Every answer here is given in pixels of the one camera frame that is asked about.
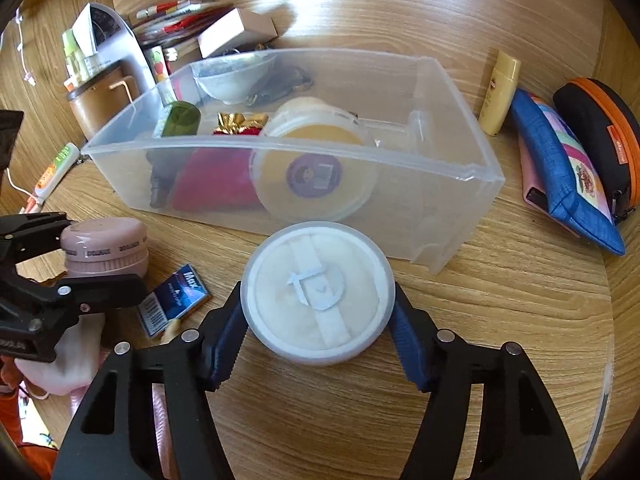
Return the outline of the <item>person's left hand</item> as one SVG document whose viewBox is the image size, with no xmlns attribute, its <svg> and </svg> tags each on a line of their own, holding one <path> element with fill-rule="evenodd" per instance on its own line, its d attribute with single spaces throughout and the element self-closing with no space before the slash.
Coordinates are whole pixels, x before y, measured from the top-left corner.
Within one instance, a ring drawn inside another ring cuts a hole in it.
<svg viewBox="0 0 640 480">
<path fill-rule="evenodd" d="M 81 316 L 55 346 L 53 362 L 16 359 L 14 363 L 32 384 L 55 396 L 67 396 L 90 385 L 96 376 L 101 364 L 104 323 L 102 313 Z"/>
</svg>

